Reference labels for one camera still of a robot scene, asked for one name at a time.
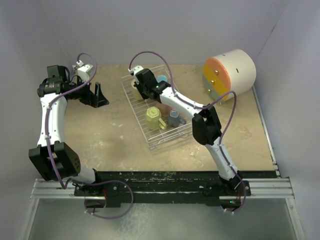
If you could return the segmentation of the light blue mug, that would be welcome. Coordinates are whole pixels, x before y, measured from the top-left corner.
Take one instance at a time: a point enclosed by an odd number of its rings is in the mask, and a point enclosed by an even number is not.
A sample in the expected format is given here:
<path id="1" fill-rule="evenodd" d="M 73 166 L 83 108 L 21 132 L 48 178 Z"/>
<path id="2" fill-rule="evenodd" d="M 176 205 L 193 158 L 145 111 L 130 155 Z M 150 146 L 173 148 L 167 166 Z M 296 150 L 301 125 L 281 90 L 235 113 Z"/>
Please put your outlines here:
<path id="1" fill-rule="evenodd" d="M 160 82 L 166 82 L 167 83 L 168 82 L 168 78 L 165 75 L 157 76 L 156 80 L 157 80 L 158 83 L 160 83 Z"/>

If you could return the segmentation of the yellow-green faceted mug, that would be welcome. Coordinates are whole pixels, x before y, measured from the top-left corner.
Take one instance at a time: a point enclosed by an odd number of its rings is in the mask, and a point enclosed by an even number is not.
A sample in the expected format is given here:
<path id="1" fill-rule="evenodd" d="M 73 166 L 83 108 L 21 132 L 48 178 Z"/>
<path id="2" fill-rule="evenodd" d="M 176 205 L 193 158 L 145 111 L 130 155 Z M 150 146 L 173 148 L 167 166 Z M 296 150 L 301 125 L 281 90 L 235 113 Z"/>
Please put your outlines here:
<path id="1" fill-rule="evenodd" d="M 150 130 L 167 129 L 167 124 L 162 119 L 161 111 L 155 107 L 149 107 L 145 113 L 146 125 Z"/>

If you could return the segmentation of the pink faceted mug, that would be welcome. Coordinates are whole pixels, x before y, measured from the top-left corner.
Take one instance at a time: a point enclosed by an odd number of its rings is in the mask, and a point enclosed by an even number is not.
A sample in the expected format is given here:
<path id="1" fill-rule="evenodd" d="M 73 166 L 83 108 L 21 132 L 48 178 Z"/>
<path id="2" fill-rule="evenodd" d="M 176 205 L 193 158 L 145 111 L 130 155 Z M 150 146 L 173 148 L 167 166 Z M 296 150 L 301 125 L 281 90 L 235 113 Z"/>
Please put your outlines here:
<path id="1" fill-rule="evenodd" d="M 164 115 L 168 115 L 172 110 L 172 108 L 166 104 L 161 104 L 159 109 L 160 109 L 161 113 Z"/>

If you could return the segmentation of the pale yellow round mug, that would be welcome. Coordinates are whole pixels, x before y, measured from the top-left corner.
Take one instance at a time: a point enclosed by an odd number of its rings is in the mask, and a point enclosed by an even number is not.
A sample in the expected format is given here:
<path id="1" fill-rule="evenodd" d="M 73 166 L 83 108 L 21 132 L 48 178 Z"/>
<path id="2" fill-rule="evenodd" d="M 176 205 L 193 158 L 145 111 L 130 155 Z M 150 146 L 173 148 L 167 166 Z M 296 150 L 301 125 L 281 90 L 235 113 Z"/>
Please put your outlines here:
<path id="1" fill-rule="evenodd" d="M 136 87 L 136 81 L 134 79 L 131 81 L 131 91 L 132 91 L 133 97 L 137 101 L 143 100 L 143 97 L 141 96 L 140 92 L 138 91 L 138 89 Z"/>

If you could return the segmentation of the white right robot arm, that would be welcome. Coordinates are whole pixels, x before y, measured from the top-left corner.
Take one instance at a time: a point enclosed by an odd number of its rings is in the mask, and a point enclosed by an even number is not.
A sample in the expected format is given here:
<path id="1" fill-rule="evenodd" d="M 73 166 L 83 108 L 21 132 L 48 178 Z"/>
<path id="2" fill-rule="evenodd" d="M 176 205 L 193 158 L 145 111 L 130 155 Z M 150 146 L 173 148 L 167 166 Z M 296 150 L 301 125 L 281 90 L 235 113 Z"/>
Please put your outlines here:
<path id="1" fill-rule="evenodd" d="M 166 81 L 157 82 L 148 68 L 138 65 L 129 72 L 136 78 L 135 86 L 144 99 L 170 106 L 191 119 L 193 138 L 205 146 L 213 158 L 223 192 L 228 196 L 235 195 L 240 190 L 242 177 L 223 143 L 224 133 L 215 107 L 192 101 Z"/>

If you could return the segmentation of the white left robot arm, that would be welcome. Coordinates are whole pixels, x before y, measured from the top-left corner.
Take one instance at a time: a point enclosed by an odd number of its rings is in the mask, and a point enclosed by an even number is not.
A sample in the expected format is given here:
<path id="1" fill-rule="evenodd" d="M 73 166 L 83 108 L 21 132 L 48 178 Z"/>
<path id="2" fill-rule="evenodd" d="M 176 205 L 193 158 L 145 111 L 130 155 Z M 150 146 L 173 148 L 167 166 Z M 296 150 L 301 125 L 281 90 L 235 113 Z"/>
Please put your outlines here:
<path id="1" fill-rule="evenodd" d="M 79 60 L 74 70 L 76 81 L 65 66 L 47 67 L 48 77 L 37 89 L 42 109 L 41 131 L 36 147 L 28 151 L 28 156 L 44 180 L 72 179 L 86 183 L 85 190 L 91 196 L 98 196 L 103 191 L 98 172 L 83 167 L 78 154 L 66 144 L 64 117 L 69 100 L 79 100 L 93 108 L 106 106 L 109 101 L 103 95 L 100 83 L 95 83 L 95 91 L 90 89 L 88 81 L 95 75 L 92 64 Z"/>

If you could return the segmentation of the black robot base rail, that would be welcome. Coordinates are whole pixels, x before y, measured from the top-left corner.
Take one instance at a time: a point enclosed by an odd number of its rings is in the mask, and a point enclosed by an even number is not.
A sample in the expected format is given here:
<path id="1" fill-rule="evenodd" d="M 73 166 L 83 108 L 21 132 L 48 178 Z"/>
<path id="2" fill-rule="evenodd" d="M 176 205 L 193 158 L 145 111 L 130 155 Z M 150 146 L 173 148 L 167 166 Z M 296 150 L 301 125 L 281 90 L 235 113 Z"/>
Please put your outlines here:
<path id="1" fill-rule="evenodd" d="M 247 180 L 227 182 L 217 171 L 99 171 L 98 186 L 75 186 L 77 197 L 101 199 L 108 208 L 124 203 L 204 204 L 237 209 L 251 195 Z"/>

